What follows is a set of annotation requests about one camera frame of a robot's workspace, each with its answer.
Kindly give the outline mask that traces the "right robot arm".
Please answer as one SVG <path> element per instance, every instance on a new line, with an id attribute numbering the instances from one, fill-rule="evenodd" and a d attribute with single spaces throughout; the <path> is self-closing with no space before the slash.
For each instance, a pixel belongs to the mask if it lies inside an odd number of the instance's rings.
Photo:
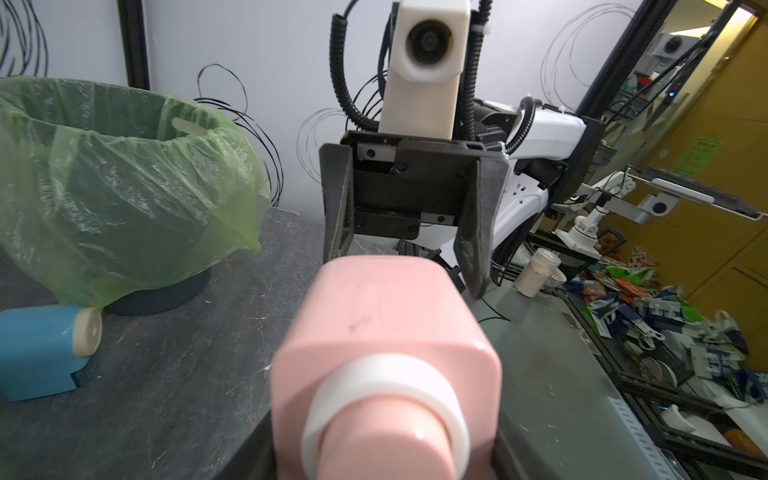
<path id="1" fill-rule="evenodd" d="M 480 102 L 475 124 L 476 141 L 350 131 L 322 146 L 324 260 L 358 234 L 411 241 L 451 226 L 437 262 L 483 296 L 538 217 L 578 189 L 603 126 L 531 98 L 511 111 Z"/>

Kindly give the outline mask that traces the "pink pencil sharpener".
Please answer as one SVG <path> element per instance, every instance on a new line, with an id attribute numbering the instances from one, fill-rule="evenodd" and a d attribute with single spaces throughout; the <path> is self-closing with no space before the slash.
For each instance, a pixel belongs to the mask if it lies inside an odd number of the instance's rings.
<path id="1" fill-rule="evenodd" d="M 281 479 L 485 479 L 500 359 L 448 273 L 407 256 L 323 265 L 276 351 Z"/>

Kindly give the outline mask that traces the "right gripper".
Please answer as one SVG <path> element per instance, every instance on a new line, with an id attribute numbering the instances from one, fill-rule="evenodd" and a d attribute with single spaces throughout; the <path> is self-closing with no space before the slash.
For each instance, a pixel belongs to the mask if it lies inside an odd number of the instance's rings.
<path id="1" fill-rule="evenodd" d="M 491 283 L 494 222 L 509 172 L 477 142 L 350 131 L 319 149 L 323 262 L 354 234 L 411 240 L 422 223 L 457 227 L 453 251 L 473 299 Z"/>

